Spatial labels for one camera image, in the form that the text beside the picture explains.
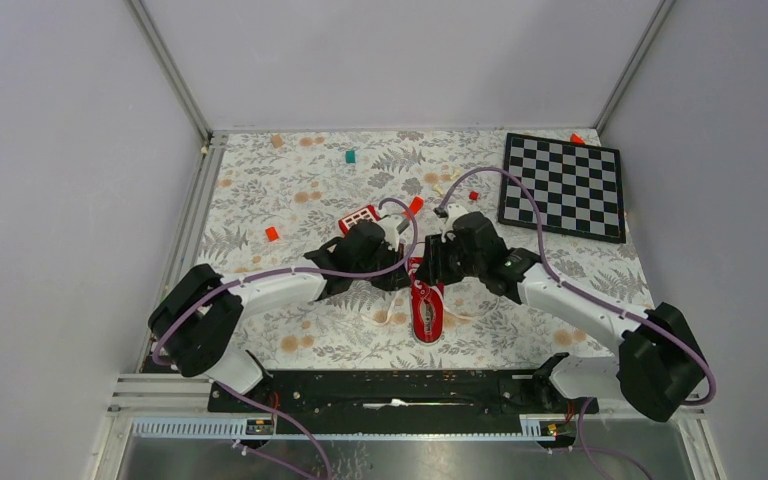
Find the red canvas sneaker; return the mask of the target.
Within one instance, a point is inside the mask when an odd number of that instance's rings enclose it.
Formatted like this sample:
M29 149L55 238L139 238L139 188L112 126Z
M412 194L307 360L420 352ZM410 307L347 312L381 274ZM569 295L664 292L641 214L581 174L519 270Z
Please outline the red canvas sneaker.
M428 284L418 280L416 272L420 263L420 257L411 257L408 262L408 273L411 280L412 331L418 342L431 345L442 336L444 285L440 283Z

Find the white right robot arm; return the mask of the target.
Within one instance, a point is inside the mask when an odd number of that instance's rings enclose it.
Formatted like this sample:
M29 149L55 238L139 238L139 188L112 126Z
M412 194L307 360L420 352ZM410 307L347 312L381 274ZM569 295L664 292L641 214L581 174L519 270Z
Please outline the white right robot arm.
M429 285L476 278L492 294L540 310L584 331L608 357L558 354L533 386L535 402L557 412L572 399L623 399L665 422L712 373L683 313L666 302L647 309L561 276L538 253L510 248L491 221L453 206L445 227L424 239L416 272Z

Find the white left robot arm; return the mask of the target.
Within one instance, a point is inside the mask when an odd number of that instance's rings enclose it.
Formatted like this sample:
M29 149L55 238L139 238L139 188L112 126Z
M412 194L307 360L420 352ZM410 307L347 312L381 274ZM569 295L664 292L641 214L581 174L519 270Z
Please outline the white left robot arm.
M155 308L147 324L157 345L153 360L186 377L221 383L248 411L269 401L265 369L253 354L232 346L238 323L295 304L323 301L367 281L382 291L406 288L411 248L401 244L415 229L410 214L362 221L342 237L307 252L295 264L224 281L210 265L192 267Z

